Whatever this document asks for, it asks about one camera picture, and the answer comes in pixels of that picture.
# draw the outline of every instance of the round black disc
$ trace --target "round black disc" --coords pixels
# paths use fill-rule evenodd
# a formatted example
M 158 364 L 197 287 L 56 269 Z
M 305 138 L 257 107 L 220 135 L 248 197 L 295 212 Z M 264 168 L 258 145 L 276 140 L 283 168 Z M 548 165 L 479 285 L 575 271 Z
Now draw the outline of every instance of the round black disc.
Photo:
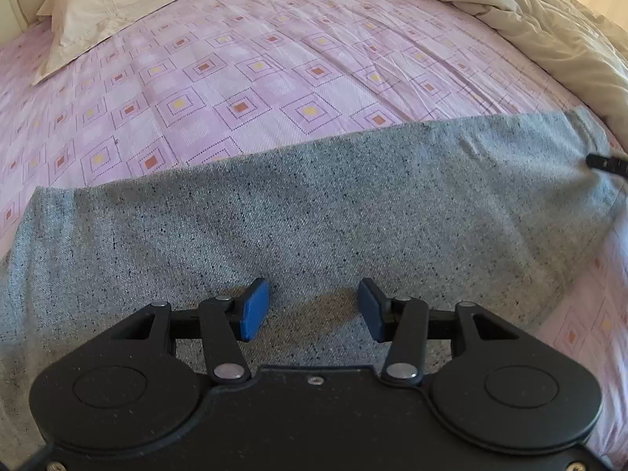
M 142 341 L 80 348 L 33 383 L 30 407 L 48 442 L 119 451 L 156 441 L 194 412 L 200 386 L 190 367 Z
M 530 453 L 590 432 L 602 392 L 588 370 L 550 348 L 531 353 L 516 340 L 481 345 L 433 379 L 434 405 L 451 426 L 490 447 Z

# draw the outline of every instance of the gray towel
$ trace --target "gray towel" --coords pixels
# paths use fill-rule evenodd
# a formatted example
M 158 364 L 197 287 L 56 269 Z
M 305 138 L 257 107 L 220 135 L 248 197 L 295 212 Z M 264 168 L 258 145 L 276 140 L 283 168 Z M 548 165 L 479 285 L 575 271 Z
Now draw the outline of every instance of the gray towel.
M 381 365 L 355 289 L 447 309 L 477 301 L 530 328 L 605 236 L 621 184 L 588 110 L 367 131 L 80 190 L 38 189 L 0 265 L 0 460 L 40 444 L 30 383 L 152 301 L 190 308 L 271 283 L 260 363 Z M 442 347 L 431 363 L 446 357 Z M 203 369 L 200 347 L 180 357 Z

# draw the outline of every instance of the silver screw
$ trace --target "silver screw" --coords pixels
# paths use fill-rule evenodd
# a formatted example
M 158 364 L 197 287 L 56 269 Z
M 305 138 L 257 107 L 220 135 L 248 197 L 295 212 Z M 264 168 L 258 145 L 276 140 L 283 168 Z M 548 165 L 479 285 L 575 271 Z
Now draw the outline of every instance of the silver screw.
M 325 379 L 323 379 L 323 377 L 319 377 L 319 376 L 308 377 L 308 384 L 311 384 L 312 386 L 320 386 L 324 382 L 325 382 Z
M 214 375 L 221 379 L 240 379 L 244 375 L 244 367 L 237 363 L 221 363 L 214 369 Z
M 386 368 L 386 374 L 395 378 L 408 380 L 416 377 L 419 371 L 410 363 L 393 363 Z

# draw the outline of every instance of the pink bed sheet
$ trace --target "pink bed sheet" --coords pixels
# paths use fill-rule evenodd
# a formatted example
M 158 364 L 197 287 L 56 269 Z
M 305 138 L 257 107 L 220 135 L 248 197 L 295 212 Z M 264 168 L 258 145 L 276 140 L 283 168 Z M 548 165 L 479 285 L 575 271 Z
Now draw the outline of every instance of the pink bed sheet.
M 43 22 L 0 49 L 0 256 L 36 186 L 94 186 L 413 120 L 582 104 L 435 0 L 178 0 L 32 87 L 50 43 Z M 628 459 L 627 243 L 624 215 L 539 332 L 603 383 L 591 446 L 617 466 Z

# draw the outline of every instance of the black object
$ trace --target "black object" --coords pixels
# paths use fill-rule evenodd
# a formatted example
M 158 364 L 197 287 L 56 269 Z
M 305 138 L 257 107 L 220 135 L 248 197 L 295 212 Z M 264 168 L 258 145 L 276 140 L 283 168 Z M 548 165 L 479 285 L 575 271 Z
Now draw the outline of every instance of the black object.
M 251 378 L 237 340 L 268 309 L 261 278 L 197 310 L 142 308 L 35 380 L 48 446 L 20 471 L 608 469 L 582 446 L 602 396 L 575 361 L 474 303 L 430 310 L 368 278 L 357 297 L 373 338 L 392 342 L 380 376 L 264 366 Z M 181 338 L 202 340 L 206 375 L 175 358 Z M 428 339 L 451 340 L 435 374 Z
M 590 153 L 586 157 L 586 165 L 589 168 L 613 173 L 622 176 L 624 179 L 628 179 L 628 161 L 624 161 L 618 157 L 605 157 L 603 155 L 597 155 L 596 153 Z

